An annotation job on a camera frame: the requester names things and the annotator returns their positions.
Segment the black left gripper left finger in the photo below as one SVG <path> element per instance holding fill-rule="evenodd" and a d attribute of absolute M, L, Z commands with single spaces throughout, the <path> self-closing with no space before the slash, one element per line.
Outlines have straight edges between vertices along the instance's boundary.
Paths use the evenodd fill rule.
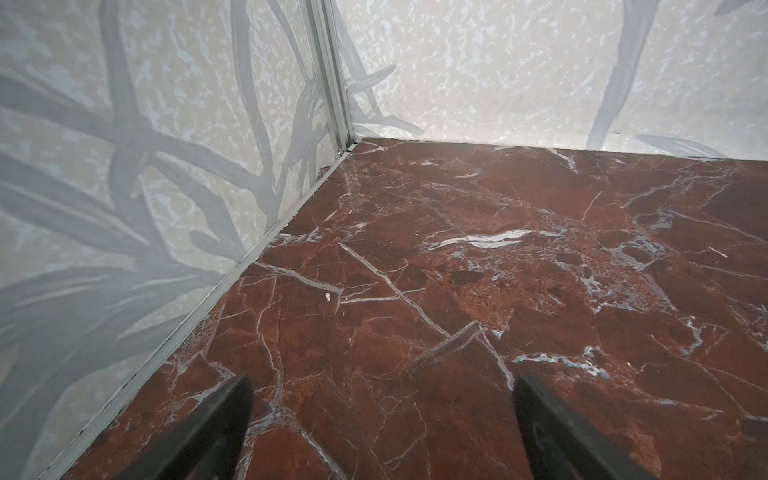
<path fill-rule="evenodd" d="M 250 379 L 230 379 L 116 477 L 232 479 L 252 405 Z"/>

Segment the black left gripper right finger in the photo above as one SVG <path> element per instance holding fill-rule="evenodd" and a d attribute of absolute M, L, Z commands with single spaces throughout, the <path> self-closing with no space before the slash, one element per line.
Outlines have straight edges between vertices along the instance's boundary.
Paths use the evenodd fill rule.
<path fill-rule="evenodd" d="M 536 479 L 651 479 L 617 444 L 538 378 L 521 374 L 512 391 L 529 468 Z"/>

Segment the aluminium corner frame post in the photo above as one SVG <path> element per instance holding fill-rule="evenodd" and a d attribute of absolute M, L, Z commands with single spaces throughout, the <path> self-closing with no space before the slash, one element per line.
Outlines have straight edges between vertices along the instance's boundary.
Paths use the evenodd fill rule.
<path fill-rule="evenodd" d="M 341 156 L 356 143 L 346 84 L 343 77 L 333 2 L 300 2 L 312 49 L 314 69 L 327 110 L 330 132 Z"/>

